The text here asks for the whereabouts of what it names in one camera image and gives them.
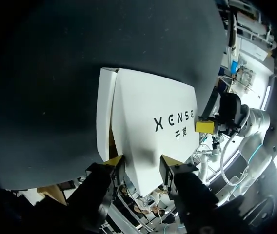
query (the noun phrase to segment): white cable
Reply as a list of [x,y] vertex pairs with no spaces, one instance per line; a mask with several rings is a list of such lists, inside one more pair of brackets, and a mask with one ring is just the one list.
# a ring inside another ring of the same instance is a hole
[[[249,107],[246,105],[247,107],[247,115],[246,117],[243,119],[243,121],[241,122],[241,127],[245,126],[248,118],[249,118],[249,115],[250,115],[250,109]],[[245,178],[246,176],[248,175],[248,166],[247,168],[245,168],[243,174],[241,175],[239,181],[237,181],[236,183],[232,183],[230,182],[230,180],[226,177],[226,174],[225,174],[225,171],[224,171],[224,168],[223,168],[223,161],[224,161],[224,155],[225,155],[225,152],[226,152],[226,149],[228,147],[228,145],[232,142],[233,138],[237,135],[237,133],[234,133],[230,138],[229,140],[227,141],[227,143],[225,144],[224,146],[224,149],[222,150],[222,153],[221,153],[221,159],[220,159],[220,171],[221,171],[221,175],[222,175],[222,178],[224,179],[225,183],[227,183],[229,186],[236,186],[236,185],[239,185]]]
[[159,218],[160,218],[160,223],[162,223],[162,218],[161,218],[160,213],[159,213],[160,210],[163,210],[163,211],[165,211],[165,212],[166,212],[166,210],[165,210],[165,209],[159,209],[159,210],[157,211],[157,213],[158,213],[158,215],[159,215]]
[[208,147],[209,150],[211,150],[210,147],[209,147],[209,145],[207,145],[207,144],[201,144],[201,145],[206,146],[206,147]]

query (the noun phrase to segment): black cable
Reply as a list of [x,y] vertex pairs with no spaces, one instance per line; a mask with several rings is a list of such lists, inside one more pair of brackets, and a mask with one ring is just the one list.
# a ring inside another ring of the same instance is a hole
[[262,200],[261,202],[259,202],[255,206],[253,206],[248,212],[246,212],[244,214],[244,216],[242,217],[242,219],[246,220],[255,210],[257,210],[258,207],[260,207],[262,204],[264,204],[262,209],[257,213],[257,215],[251,221],[248,222],[248,225],[251,225],[256,220],[256,218],[258,218],[260,213],[263,211],[264,207],[267,205],[267,201],[269,201],[269,200],[271,200],[272,205],[273,205],[272,213],[271,213],[271,217],[272,217],[273,213],[274,213],[274,209],[275,209],[275,199],[272,195],[268,195],[264,200]]

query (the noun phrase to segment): gray fabric surface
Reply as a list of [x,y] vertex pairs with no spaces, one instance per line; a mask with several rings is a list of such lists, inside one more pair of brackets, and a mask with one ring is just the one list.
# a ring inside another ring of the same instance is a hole
[[101,67],[144,71],[210,96],[225,46],[212,0],[47,1],[11,29],[0,57],[0,186],[71,180],[101,162]]

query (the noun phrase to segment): white cardboard box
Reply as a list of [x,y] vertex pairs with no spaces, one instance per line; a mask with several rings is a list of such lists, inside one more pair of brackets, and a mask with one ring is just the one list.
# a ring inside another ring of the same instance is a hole
[[109,160],[111,124],[126,173],[145,196],[163,183],[162,154],[185,162],[198,147],[197,102],[192,86],[127,69],[102,68],[97,103],[97,144]]

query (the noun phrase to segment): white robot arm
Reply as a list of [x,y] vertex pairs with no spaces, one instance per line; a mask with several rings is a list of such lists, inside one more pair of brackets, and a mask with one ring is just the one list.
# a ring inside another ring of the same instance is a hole
[[[232,195],[234,197],[244,195],[270,164],[272,157],[263,146],[269,125],[270,117],[265,111],[250,108],[248,119],[238,134],[239,137],[244,138],[238,150],[246,160],[247,168],[241,179],[235,176],[228,180],[222,168],[223,164],[221,165],[222,177],[227,185],[216,194],[220,201],[218,205],[222,205]],[[224,156],[225,151],[226,149],[224,148],[221,158]]]

